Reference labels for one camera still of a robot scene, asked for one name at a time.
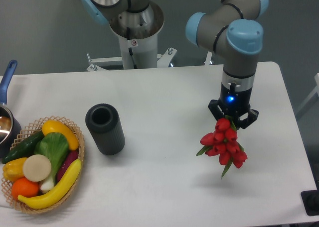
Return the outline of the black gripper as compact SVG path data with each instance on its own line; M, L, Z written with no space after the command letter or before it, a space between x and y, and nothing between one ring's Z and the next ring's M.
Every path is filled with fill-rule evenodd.
M225 115L237 117L236 128L246 129L254 123L259 115L257 110L250 108L252 88L242 92L231 92L223 84L219 100L211 100L208 108L215 119L219 120Z

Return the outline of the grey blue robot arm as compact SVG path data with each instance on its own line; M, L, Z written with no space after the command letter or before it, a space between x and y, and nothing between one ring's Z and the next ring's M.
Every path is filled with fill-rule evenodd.
M158 33L163 11L151 0L81 0L87 13L101 25L109 25L119 39L125 69L157 68ZM259 113L250 97L263 28L257 22L269 0L220 0L211 14L195 13L187 21L186 38L224 59L221 93L208 107L216 119L232 118L236 128L247 128Z

